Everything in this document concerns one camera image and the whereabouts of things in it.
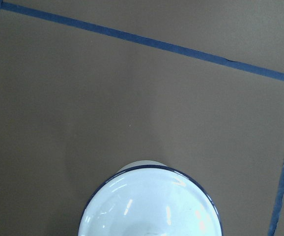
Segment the white enamel cup lid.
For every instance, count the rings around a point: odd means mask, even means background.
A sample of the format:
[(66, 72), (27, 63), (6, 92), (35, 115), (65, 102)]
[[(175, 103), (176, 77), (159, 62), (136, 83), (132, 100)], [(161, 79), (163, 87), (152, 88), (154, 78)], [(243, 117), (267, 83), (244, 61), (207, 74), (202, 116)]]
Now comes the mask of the white enamel cup lid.
[(90, 196), (80, 236), (221, 236), (223, 226), (204, 188), (164, 165), (124, 168)]

